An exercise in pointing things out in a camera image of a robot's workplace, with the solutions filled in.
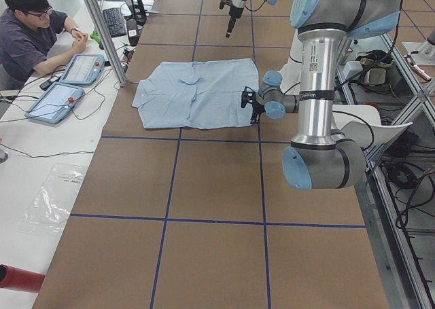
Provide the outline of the light blue button shirt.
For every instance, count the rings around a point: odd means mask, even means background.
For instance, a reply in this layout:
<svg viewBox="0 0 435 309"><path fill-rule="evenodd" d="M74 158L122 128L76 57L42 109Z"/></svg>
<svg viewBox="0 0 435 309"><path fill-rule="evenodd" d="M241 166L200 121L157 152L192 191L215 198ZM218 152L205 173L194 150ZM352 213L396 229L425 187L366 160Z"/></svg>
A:
<svg viewBox="0 0 435 309"><path fill-rule="evenodd" d="M147 129L244 127L251 109L241 106L241 95L258 82L250 58L162 62L139 82L132 106Z"/></svg>

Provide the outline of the white chair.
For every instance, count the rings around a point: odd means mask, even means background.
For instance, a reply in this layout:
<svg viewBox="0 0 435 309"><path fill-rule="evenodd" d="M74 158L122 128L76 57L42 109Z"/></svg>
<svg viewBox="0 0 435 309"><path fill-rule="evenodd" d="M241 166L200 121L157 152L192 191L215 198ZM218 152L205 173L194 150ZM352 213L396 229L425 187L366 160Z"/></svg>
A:
<svg viewBox="0 0 435 309"><path fill-rule="evenodd" d="M333 105L336 127L361 148L395 141L413 123L382 125L379 112L370 105Z"/></svg>

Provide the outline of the black keyboard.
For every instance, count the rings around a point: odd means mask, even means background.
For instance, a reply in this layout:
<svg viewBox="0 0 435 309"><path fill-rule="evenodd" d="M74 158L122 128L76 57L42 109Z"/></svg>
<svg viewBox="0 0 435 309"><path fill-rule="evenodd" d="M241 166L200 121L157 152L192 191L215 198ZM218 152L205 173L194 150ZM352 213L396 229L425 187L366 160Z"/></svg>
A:
<svg viewBox="0 0 435 309"><path fill-rule="evenodd" d="M104 9L102 15L111 37L126 35L125 19L119 7Z"/></svg>

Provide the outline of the brown paper table cover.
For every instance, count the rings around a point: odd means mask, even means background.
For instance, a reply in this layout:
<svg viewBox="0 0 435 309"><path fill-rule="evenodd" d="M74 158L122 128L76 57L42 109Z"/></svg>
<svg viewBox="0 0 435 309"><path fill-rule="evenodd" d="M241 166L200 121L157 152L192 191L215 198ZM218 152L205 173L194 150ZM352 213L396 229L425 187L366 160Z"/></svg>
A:
<svg viewBox="0 0 435 309"><path fill-rule="evenodd" d="M293 0L251 0L230 38L219 0L156 0L34 306L386 308L355 190L301 191L297 117L146 130L136 83L163 61L286 62Z"/></svg>

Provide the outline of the green object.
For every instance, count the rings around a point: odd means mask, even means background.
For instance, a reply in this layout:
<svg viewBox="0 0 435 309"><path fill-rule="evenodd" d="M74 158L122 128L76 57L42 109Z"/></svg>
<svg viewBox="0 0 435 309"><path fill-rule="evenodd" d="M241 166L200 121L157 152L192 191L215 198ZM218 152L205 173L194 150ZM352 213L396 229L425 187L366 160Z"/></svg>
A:
<svg viewBox="0 0 435 309"><path fill-rule="evenodd" d="M102 42L101 42L101 38L99 37L99 34L98 34L98 32L97 32L96 30L94 30L94 31L90 34L90 38L98 44L98 46L99 46L99 48L100 48L101 50L104 49L103 44L102 44Z"/></svg>

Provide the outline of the far blue teach pendant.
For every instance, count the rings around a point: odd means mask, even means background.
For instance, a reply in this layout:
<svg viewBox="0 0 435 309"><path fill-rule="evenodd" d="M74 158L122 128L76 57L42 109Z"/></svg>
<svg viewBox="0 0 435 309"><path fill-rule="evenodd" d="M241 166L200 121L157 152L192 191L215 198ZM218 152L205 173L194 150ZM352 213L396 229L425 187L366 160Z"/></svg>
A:
<svg viewBox="0 0 435 309"><path fill-rule="evenodd" d="M90 86L100 75L105 59L101 54L75 54L59 82L77 86Z"/></svg>

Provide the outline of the blue teach pendant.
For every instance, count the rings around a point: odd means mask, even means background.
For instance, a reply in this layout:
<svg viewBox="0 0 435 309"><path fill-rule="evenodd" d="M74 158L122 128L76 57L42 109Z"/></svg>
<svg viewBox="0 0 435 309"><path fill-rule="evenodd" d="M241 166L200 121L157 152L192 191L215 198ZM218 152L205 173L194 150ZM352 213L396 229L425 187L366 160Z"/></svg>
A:
<svg viewBox="0 0 435 309"><path fill-rule="evenodd" d="M53 83L24 113L24 116L47 124L57 124L71 112L83 95L82 87L60 82Z"/></svg>
<svg viewBox="0 0 435 309"><path fill-rule="evenodd" d="M75 54L59 82L77 86L90 86L100 75L105 59L101 54Z"/></svg>

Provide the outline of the near blue teach pendant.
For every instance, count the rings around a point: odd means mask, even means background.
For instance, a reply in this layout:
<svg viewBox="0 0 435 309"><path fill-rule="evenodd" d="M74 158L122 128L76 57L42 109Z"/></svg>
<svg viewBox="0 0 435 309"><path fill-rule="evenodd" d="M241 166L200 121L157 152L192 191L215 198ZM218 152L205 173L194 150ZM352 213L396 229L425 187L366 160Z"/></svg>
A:
<svg viewBox="0 0 435 309"><path fill-rule="evenodd" d="M71 112L83 95L82 87L60 82L53 83L24 113L24 116L47 124L57 124Z"/></svg>

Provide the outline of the seated person dark shirt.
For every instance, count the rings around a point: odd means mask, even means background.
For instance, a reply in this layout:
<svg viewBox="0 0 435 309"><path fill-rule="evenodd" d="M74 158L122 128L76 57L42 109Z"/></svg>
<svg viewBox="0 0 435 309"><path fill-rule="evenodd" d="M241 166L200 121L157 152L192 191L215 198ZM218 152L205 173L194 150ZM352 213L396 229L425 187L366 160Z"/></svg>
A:
<svg viewBox="0 0 435 309"><path fill-rule="evenodd" d="M48 0L5 0L1 15L1 89L19 90L34 72L44 76L66 65L85 51L88 34L64 12L52 9ZM57 35L67 31L70 50L48 57Z"/></svg>

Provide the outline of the clear plastic bag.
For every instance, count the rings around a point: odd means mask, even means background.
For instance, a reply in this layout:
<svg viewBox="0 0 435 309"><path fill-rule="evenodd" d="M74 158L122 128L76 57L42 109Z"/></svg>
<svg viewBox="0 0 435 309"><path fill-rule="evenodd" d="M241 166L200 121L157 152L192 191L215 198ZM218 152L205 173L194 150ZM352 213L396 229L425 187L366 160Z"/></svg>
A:
<svg viewBox="0 0 435 309"><path fill-rule="evenodd" d="M87 166L55 164L24 212L18 230L27 234L62 234L87 170Z"/></svg>

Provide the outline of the red cylinder roll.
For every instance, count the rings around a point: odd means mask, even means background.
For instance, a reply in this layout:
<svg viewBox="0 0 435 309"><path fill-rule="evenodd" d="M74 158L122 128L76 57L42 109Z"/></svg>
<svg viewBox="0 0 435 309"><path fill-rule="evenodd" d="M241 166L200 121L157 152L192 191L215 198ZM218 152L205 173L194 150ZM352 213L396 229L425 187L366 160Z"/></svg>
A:
<svg viewBox="0 0 435 309"><path fill-rule="evenodd" d="M1 264L1 288L38 293L45 279L44 274Z"/></svg>

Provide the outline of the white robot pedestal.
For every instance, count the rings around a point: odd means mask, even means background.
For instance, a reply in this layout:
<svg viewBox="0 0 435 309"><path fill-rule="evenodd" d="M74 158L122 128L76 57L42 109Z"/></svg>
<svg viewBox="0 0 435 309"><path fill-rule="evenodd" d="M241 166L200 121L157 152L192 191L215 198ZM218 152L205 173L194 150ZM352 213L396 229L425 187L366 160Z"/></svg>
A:
<svg viewBox="0 0 435 309"><path fill-rule="evenodd" d="M298 39L298 31L295 31L288 61L280 70L283 78L280 88L285 94L299 95L300 93L302 48L302 42Z"/></svg>

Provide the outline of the aluminium frame post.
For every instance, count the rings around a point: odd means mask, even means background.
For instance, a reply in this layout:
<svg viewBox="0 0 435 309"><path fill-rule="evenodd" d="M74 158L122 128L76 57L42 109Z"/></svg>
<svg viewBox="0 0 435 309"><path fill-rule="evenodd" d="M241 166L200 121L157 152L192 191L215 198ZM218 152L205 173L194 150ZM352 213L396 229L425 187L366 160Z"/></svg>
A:
<svg viewBox="0 0 435 309"><path fill-rule="evenodd" d="M111 63L112 70L114 71L120 87L123 87L127 83L125 72L122 68L118 53L109 34L109 30L105 24L102 11L100 10L97 0L84 0L92 22L99 34L101 42L103 44L105 53Z"/></svg>

